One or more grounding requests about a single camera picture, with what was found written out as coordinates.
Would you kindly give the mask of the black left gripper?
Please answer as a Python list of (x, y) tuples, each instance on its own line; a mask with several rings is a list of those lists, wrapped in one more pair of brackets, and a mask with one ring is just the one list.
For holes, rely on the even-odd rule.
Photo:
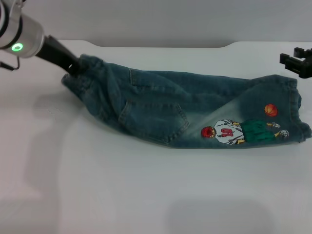
[(36, 57), (62, 68), (71, 75), (83, 70), (79, 59), (51, 35), (44, 37), (43, 46)]

